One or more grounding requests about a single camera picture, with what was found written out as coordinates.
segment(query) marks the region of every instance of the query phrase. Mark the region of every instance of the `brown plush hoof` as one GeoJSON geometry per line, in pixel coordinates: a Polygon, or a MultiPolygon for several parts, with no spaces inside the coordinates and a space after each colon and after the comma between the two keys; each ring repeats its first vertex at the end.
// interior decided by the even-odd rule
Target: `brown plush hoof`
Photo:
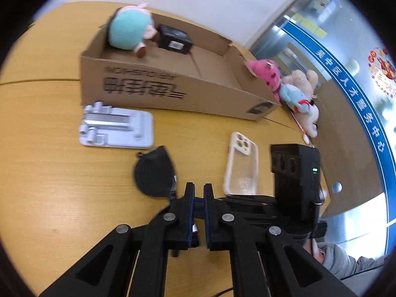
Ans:
{"type": "Polygon", "coordinates": [[[136,56],[138,58],[143,58],[146,55],[146,47],[141,47],[137,52],[136,56]]]}
{"type": "Polygon", "coordinates": [[[150,39],[152,42],[158,42],[160,40],[160,33],[157,32],[154,37],[150,39]]]}

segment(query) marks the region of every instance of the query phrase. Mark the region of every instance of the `gray sleeve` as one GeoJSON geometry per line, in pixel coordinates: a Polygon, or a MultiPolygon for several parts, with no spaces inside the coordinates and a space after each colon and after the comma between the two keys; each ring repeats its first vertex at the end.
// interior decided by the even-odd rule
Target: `gray sleeve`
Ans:
{"type": "Polygon", "coordinates": [[[323,266],[338,279],[381,266],[386,257],[382,256],[377,260],[360,257],[358,261],[356,261],[355,258],[348,256],[345,250],[337,244],[331,242],[318,242],[318,247],[325,252],[323,266]]]}

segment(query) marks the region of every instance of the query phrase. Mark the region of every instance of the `open cardboard box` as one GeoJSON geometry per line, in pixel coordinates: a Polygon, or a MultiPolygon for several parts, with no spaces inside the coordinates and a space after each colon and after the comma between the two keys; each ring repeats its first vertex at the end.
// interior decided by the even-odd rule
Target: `open cardboard box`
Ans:
{"type": "Polygon", "coordinates": [[[81,55],[82,105],[146,107],[259,120],[278,103],[266,84],[246,67],[230,40],[191,23],[159,14],[163,24],[186,32],[188,54],[147,41],[147,55],[111,47],[106,23],[81,55]]]}

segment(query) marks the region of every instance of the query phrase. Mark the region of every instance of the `white label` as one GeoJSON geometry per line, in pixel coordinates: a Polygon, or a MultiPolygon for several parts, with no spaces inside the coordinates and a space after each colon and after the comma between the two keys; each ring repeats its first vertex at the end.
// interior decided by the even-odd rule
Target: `white label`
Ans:
{"type": "Polygon", "coordinates": [[[173,49],[177,49],[177,50],[181,50],[181,49],[183,49],[184,44],[172,40],[172,41],[169,43],[168,47],[173,48],[173,49]]]}

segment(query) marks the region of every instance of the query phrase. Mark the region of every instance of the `blue banner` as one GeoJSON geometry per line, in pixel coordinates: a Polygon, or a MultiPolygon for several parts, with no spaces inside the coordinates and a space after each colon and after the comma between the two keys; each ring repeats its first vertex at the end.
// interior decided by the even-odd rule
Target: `blue banner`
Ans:
{"type": "MultiPolygon", "coordinates": [[[[386,198],[387,222],[391,222],[396,219],[395,159],[377,113],[352,75],[321,43],[292,22],[288,22],[282,30],[304,47],[325,68],[359,117],[377,161],[386,198]]],[[[389,253],[395,244],[396,228],[389,227],[387,228],[385,253],[389,253]]]]}

